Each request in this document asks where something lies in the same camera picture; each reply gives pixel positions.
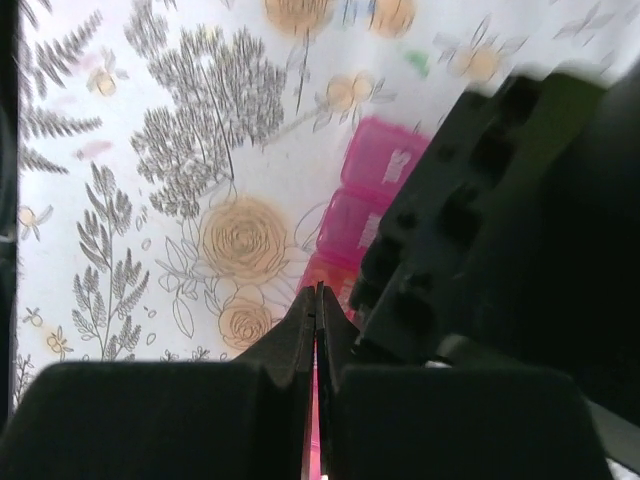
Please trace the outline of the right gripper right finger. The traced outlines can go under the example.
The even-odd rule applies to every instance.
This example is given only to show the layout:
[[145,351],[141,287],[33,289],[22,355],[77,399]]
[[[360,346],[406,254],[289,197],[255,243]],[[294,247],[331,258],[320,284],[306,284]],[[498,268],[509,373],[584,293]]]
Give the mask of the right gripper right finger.
[[333,291],[316,288],[320,465],[327,479],[608,479],[586,402],[522,365],[369,363]]

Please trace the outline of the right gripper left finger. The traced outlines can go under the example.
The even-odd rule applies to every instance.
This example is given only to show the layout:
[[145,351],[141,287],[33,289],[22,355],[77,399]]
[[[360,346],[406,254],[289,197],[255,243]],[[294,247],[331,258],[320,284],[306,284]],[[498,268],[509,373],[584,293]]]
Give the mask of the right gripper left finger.
[[226,362],[66,362],[1,438],[5,479],[305,479],[315,297]]

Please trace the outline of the pink weekly pill organizer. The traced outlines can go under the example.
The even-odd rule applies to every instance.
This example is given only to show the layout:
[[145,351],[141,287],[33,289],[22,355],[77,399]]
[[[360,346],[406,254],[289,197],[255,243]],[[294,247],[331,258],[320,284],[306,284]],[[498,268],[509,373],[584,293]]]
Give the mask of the pink weekly pill organizer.
[[350,321],[348,306],[361,260],[379,222],[429,145],[422,133],[376,117],[361,120],[346,148],[341,184],[323,212],[315,252],[299,282],[332,289]]

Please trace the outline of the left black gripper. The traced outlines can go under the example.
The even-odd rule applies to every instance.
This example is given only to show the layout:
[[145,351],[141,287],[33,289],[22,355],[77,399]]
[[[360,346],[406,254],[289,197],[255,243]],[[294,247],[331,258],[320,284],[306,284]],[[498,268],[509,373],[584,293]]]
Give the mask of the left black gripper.
[[639,420],[639,72],[465,89],[395,196],[351,306],[362,356],[458,335]]

